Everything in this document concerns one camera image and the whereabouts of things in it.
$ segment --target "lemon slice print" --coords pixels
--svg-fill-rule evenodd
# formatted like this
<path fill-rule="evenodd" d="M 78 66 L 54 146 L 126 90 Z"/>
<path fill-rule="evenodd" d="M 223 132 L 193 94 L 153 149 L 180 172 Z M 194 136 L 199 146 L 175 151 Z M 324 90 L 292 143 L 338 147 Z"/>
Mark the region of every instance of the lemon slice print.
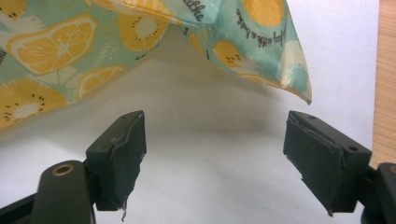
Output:
<path fill-rule="evenodd" d="M 0 128 L 67 104 L 55 89 L 20 78 L 0 86 Z"/>
<path fill-rule="evenodd" d="M 91 0 L 96 5 L 124 14 L 145 12 L 154 17 L 172 20 L 172 13 L 161 0 Z"/>
<path fill-rule="evenodd" d="M 91 0 L 84 0 L 85 5 L 87 5 L 87 7 L 91 7 L 92 6 L 92 2 Z"/>
<path fill-rule="evenodd" d="M 31 72 L 45 75 L 87 54 L 94 41 L 96 21 L 81 14 L 33 34 L 16 35 L 8 51 Z"/>
<path fill-rule="evenodd" d="M 284 17 L 283 0 L 243 0 L 247 14 L 261 25 L 277 26 Z"/>
<path fill-rule="evenodd" d="M 198 49 L 198 51 L 200 52 L 200 53 L 204 53 L 204 51 L 202 50 L 202 48 L 201 48 L 201 46 L 199 45 L 199 42 L 198 42 L 198 38 L 197 38 L 197 36 L 195 35 L 195 33 L 192 33 L 190 36 L 189 36 L 189 41 L 190 41 L 190 43 L 192 43 L 192 45 L 196 48 L 196 49 Z"/>
<path fill-rule="evenodd" d="M 88 92 L 102 86 L 124 69 L 125 67 L 121 65 L 110 65 L 86 73 L 78 82 L 78 99 L 84 98 Z"/>
<path fill-rule="evenodd" d="M 0 0 L 0 12 L 16 20 L 27 6 L 26 0 Z"/>
<path fill-rule="evenodd" d="M 151 17 L 120 14 L 118 24 L 122 44 L 131 51 L 151 49 L 163 37 L 168 23 Z"/>

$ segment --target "yellow lemon pattern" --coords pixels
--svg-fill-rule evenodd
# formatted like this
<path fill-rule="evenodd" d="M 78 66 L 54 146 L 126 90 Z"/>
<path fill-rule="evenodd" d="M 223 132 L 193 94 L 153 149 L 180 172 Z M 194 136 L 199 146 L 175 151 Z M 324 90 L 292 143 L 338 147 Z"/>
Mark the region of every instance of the yellow lemon pattern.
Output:
<path fill-rule="evenodd" d="M 95 28 L 96 21 L 82 14 L 37 33 L 16 35 L 8 41 L 7 49 L 31 72 L 45 75 L 87 54 Z"/>
<path fill-rule="evenodd" d="M 78 99 L 84 98 L 87 93 L 102 86 L 124 69 L 125 67 L 121 65 L 111 65 L 100 67 L 86 73 L 78 82 Z"/>
<path fill-rule="evenodd" d="M 284 17 L 283 0 L 243 0 L 247 14 L 265 26 L 279 25 Z"/>
<path fill-rule="evenodd" d="M 286 0 L 0 0 L 0 128 L 85 98 L 169 23 L 214 65 L 310 102 Z"/>
<path fill-rule="evenodd" d="M 12 0 L 12 3 L 9 0 L 0 0 L 0 12 L 12 20 L 16 20 L 25 10 L 26 6 L 26 0 Z"/>
<path fill-rule="evenodd" d="M 0 86 L 0 128 L 67 104 L 55 89 L 30 78 Z"/>
<path fill-rule="evenodd" d="M 168 23 L 150 17 L 120 14 L 118 24 L 122 44 L 132 51 L 151 49 L 163 37 Z"/>

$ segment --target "white table surface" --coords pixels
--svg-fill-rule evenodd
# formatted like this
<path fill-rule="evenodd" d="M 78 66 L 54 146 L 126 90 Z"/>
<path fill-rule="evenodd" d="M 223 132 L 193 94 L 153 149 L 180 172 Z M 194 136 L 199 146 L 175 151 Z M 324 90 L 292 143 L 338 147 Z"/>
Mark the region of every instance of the white table surface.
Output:
<path fill-rule="evenodd" d="M 125 223 L 360 223 L 326 210 L 282 153 L 289 110 L 371 148 L 378 1 L 289 0 L 312 80 L 307 105 L 220 71 L 171 28 L 128 74 L 76 104 L 0 130 L 0 207 L 51 165 L 85 159 L 120 115 L 146 114 L 148 154 Z M 122 212 L 96 213 L 121 223 Z"/>

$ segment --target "clamp jaw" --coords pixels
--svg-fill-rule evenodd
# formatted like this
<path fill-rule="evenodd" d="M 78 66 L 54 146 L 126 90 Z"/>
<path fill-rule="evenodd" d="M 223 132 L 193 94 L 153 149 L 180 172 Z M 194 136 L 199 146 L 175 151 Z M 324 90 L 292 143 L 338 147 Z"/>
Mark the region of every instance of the clamp jaw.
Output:
<path fill-rule="evenodd" d="M 287 124 L 284 154 L 330 216 L 359 201 L 361 223 L 396 223 L 396 164 L 373 169 L 369 149 L 311 115 L 290 111 Z"/>
<path fill-rule="evenodd" d="M 146 154 L 144 118 L 143 111 L 121 116 L 87 149 L 87 160 L 48 168 L 36 194 L 0 210 L 2 223 L 93 224 L 94 203 L 125 211 Z"/>

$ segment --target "kiwi print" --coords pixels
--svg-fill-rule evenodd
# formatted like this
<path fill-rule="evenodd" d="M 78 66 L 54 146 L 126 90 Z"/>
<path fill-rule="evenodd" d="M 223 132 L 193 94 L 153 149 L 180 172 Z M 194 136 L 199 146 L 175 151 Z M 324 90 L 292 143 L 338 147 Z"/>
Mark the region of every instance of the kiwi print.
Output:
<path fill-rule="evenodd" d="M 163 37 L 168 24 L 151 17 L 120 14 L 118 25 L 122 45 L 131 51 L 152 49 Z"/>
<path fill-rule="evenodd" d="M 16 20 L 25 10 L 26 6 L 26 0 L 0 0 L 0 12 L 12 20 Z"/>
<path fill-rule="evenodd" d="M 240 67 L 245 61 L 243 54 L 231 41 L 218 41 L 213 51 L 222 63 L 231 68 Z"/>
<path fill-rule="evenodd" d="M 0 95 L 0 128 L 67 105 L 58 91 L 30 78 L 19 78 L 1 85 Z"/>

